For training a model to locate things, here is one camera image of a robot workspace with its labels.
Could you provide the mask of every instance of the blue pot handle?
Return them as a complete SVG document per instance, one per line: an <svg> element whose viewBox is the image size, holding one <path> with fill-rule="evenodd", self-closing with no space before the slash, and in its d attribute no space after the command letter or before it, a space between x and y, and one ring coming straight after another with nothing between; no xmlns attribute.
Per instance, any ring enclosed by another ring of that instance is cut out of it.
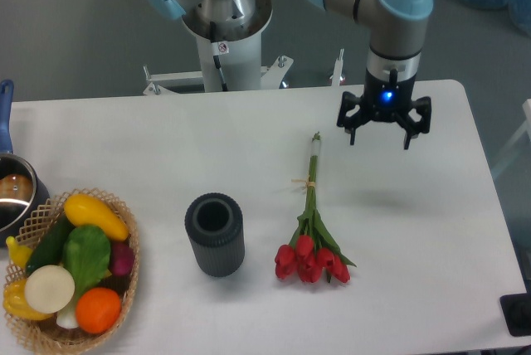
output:
<svg viewBox="0 0 531 355"><path fill-rule="evenodd" d="M11 80L0 83L0 153L13 153L11 135L9 135L9 117L14 89L15 85Z"/></svg>

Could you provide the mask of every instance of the tulip bouquet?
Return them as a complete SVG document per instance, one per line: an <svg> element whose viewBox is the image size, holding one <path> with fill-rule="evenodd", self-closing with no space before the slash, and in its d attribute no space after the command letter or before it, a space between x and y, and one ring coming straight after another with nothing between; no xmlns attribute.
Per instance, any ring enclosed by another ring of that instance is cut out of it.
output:
<svg viewBox="0 0 531 355"><path fill-rule="evenodd" d="M276 254L275 273L283 280L297 271L300 280L315 283L325 270L329 283L332 276L342 283L347 283L350 280L347 265L356 265L341 253L339 245L324 226L317 210L315 179L320 146L321 136L317 133L312 138L308 179L303 181L306 186L306 208L297 217L299 225L290 243L280 246Z"/></svg>

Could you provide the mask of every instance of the yellow bell pepper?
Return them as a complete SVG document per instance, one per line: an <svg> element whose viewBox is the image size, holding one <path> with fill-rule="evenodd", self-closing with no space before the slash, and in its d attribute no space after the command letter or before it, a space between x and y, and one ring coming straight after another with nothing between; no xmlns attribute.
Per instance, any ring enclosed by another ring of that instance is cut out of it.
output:
<svg viewBox="0 0 531 355"><path fill-rule="evenodd" d="M13 236L9 236L6 239L6 245L9 249L9 258L13 261L13 264L21 268L26 268L26 263L32 255L33 250L27 246L21 246L18 244L17 239Z"/></svg>
<svg viewBox="0 0 531 355"><path fill-rule="evenodd" d="M74 226L96 225L112 241L125 241L129 228L100 199L77 193L65 201L65 214Z"/></svg>
<svg viewBox="0 0 531 355"><path fill-rule="evenodd" d="M30 320L48 319L53 314L42 314L27 304L24 289L26 279L17 280L11 283L3 291L3 308L11 315Z"/></svg>

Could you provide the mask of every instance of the wicker basket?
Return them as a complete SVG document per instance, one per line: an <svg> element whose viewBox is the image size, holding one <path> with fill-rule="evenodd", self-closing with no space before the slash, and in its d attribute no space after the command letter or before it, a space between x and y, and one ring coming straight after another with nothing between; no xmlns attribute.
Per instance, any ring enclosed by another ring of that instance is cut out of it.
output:
<svg viewBox="0 0 531 355"><path fill-rule="evenodd" d="M56 325L55 317L35 322L6 313L7 326L17 338L17 342L25 349L37 354L75 355L89 351L108 340L124 322L133 303L139 278L139 234L134 217L124 202L120 201L115 195L99 189L75 189L72 192L65 192L60 196L48 199L46 204L39 206L31 217L25 221L17 236L18 243L34 249L63 212L65 200L75 193L86 193L92 197L99 198L127 224L130 232L128 244L134 251L134 266L129 276L123 278L111 276L102 280L99 284L99 286L115 290L122 299L122 312L118 320L112 328L102 334L89 334L80 328L60 328ZM4 286L24 277L24 272L11 262L7 266L6 284Z"/></svg>

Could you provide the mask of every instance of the red radish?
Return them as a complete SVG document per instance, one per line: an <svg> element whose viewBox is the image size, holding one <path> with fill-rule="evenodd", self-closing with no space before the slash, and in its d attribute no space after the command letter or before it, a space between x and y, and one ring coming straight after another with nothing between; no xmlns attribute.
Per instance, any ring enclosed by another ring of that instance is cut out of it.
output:
<svg viewBox="0 0 531 355"><path fill-rule="evenodd" d="M114 276L126 276L131 273L133 264L133 249L125 243L114 241L110 247L110 273Z"/></svg>

